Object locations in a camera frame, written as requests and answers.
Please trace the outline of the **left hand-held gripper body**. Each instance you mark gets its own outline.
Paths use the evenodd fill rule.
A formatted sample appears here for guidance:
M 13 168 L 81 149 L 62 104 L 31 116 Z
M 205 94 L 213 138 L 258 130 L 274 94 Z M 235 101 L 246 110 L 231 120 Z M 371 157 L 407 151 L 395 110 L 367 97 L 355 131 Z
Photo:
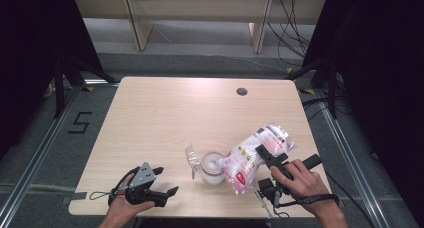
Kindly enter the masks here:
M 151 186 L 156 180 L 148 162 L 144 162 L 131 178 L 128 188 L 125 191 L 126 200 L 132 205 L 138 205 L 143 202 L 153 201 L 156 207 L 164 207 L 167 203 L 168 196 L 163 192 L 151 190 Z

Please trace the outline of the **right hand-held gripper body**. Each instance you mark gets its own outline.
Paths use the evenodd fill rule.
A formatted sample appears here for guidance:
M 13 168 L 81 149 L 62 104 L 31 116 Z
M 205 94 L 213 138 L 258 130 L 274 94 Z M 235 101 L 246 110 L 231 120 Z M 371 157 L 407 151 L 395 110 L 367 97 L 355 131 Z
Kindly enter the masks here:
M 307 170 L 311 170 L 321 163 L 321 158 L 317 154 L 313 154 L 312 156 L 303 160 L 302 163 L 306 166 Z M 294 180 L 294 177 L 288 172 L 286 168 L 285 170 L 286 174 L 283 175 L 290 180 Z M 286 203 L 280 202 L 280 198 L 283 195 L 290 195 L 291 191 L 275 179 L 265 178 L 259 180 L 257 194 L 261 200 L 267 199 L 270 202 L 272 205 L 272 210 L 277 216 L 279 216 L 279 213 L 277 212 L 279 208 L 299 205 L 298 201 L 291 201 Z

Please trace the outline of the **red white sugar bag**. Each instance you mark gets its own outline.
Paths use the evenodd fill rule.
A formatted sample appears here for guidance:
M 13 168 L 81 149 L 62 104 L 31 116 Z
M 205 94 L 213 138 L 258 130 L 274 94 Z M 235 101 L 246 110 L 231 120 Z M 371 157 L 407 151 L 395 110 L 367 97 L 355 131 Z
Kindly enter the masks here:
M 294 146 L 286 130 L 277 124 L 268 124 L 232 148 L 219 160 L 219 164 L 224 178 L 239 195 L 251 187 L 259 166 L 265 164 L 257 151 L 258 147 L 263 147 L 272 157 L 278 157 L 288 154 Z

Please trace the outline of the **clear glass measuring cup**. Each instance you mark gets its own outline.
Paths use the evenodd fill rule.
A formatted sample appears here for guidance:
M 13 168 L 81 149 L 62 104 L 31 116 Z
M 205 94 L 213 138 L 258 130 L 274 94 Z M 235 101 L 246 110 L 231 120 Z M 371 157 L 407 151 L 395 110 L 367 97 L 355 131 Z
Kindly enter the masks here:
M 224 155 L 219 151 L 201 150 L 197 152 L 192 145 L 185 149 L 185 156 L 191 168 L 191 178 L 199 175 L 207 185 L 219 185 L 224 181 L 220 161 Z

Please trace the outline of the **white granulated sugar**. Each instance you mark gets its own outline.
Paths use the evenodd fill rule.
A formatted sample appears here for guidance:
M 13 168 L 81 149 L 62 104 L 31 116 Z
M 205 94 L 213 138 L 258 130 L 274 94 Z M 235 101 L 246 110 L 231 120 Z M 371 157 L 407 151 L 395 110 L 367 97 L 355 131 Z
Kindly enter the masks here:
M 218 185 L 223 180 L 223 170 L 220 160 L 223 156 L 217 152 L 207 153 L 201 162 L 202 166 L 202 179 L 209 185 Z

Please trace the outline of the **person's left hand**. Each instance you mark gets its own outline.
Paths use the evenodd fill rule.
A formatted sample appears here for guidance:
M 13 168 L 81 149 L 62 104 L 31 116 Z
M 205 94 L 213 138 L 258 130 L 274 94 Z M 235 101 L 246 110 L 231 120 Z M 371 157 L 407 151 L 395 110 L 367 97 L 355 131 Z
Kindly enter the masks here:
M 147 201 L 138 205 L 132 205 L 127 202 L 125 197 L 116 197 L 109 206 L 106 216 L 129 217 L 132 219 L 137 214 L 147 211 L 153 208 L 154 206 L 155 203 L 153 201 Z

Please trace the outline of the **person's right hand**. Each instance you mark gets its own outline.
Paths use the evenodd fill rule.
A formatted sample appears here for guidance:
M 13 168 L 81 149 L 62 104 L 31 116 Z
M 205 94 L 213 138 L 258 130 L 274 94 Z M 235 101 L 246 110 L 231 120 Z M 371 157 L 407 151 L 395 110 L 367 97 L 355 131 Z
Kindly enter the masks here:
M 279 183 L 287 187 L 296 199 L 329 193 L 320 175 L 309 171 L 299 159 L 287 163 L 285 168 L 293 176 L 293 179 L 287 178 L 275 166 L 270 168 L 271 175 Z M 337 204 L 332 200 L 323 200 L 311 204 L 304 204 L 303 208 L 314 216 L 323 216 L 328 213 L 331 208 L 337 208 Z

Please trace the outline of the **grey tape strip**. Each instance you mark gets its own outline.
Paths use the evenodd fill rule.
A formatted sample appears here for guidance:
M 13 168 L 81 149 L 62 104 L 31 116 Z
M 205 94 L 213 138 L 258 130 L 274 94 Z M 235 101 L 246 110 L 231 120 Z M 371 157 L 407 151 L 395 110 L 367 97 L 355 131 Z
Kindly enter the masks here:
M 69 205 L 73 200 L 85 200 L 86 197 L 87 197 L 87 192 L 73 193 L 70 197 L 64 197 L 62 199 L 62 204 Z

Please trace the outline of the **black metal stand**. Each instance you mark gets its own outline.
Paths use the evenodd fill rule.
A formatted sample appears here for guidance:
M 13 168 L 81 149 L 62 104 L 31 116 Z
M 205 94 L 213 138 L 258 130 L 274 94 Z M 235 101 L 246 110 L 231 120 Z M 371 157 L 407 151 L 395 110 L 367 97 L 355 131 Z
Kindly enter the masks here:
M 101 66 L 92 66 L 87 62 L 70 55 L 60 56 L 57 59 L 54 68 L 54 82 L 56 88 L 55 118 L 58 118 L 65 110 L 65 89 L 63 78 L 66 78 L 72 87 L 81 87 L 85 84 L 81 71 L 88 71 L 110 84 L 117 84 L 120 82 L 119 79 L 106 74 Z
M 289 74 L 286 79 L 294 81 L 311 71 L 315 71 L 311 80 L 313 88 L 323 88 L 324 85 L 327 85 L 328 91 L 325 100 L 327 101 L 330 114 L 336 119 L 336 68 L 331 59 L 319 58 L 308 65 L 303 65 L 300 70 Z

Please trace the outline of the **grey floor strip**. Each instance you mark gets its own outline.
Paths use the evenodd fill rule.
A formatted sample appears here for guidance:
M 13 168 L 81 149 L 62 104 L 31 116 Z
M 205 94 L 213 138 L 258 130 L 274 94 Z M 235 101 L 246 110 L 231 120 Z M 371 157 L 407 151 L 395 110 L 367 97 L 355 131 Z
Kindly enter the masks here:
M 15 189 L 16 184 L 13 183 L 0 183 L 0 193 L 11 192 Z M 46 185 L 46 184 L 29 184 L 27 190 L 30 192 L 74 192 L 75 187 L 57 186 L 57 185 Z

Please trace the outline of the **black curtain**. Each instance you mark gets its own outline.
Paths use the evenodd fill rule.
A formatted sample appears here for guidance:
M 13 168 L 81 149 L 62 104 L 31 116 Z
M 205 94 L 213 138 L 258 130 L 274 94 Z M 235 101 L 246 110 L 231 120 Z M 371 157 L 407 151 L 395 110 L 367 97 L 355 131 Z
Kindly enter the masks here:
M 75 0 L 0 0 L 0 159 L 68 57 L 102 69 Z
M 424 0 L 326 0 L 306 64 L 322 57 L 355 7 L 336 67 L 363 132 L 424 228 Z

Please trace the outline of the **beige wooden desk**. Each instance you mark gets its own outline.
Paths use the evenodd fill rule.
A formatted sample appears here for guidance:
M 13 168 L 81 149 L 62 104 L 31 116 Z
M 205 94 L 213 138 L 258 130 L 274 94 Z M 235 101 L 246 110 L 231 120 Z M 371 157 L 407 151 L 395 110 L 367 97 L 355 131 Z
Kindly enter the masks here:
M 146 48 L 160 20 L 241 22 L 260 53 L 268 23 L 315 25 L 325 0 L 75 0 L 84 18 L 126 19 L 135 49 Z

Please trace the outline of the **aluminium floor rail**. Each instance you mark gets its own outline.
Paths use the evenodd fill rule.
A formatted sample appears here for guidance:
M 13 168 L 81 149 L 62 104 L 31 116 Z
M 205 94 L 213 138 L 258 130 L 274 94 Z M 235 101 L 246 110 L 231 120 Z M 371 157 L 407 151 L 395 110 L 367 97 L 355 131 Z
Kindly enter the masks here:
M 41 143 L 32 156 L 29 164 L 25 168 L 18 182 L 13 186 L 9 197 L 0 208 L 0 226 L 6 228 L 16 214 L 20 204 L 22 203 L 30 184 L 33 182 L 41 165 L 43 164 L 50 148 L 52 147 L 59 131 L 68 116 L 72 103 L 78 96 L 80 88 L 71 88 L 63 110 L 53 119 Z
M 366 180 L 365 174 L 360 168 L 354 153 L 346 140 L 346 137 L 337 121 L 330 112 L 330 105 L 325 105 L 327 100 L 322 93 L 318 92 L 317 97 L 320 99 L 320 107 L 323 109 L 323 115 L 333 134 L 337 146 L 342 154 L 347 169 L 356 185 L 356 188 L 362 198 L 365 208 L 369 214 L 372 224 L 375 228 L 389 228 L 389 222 L 385 216 L 380 202 L 373 192 L 369 182 Z

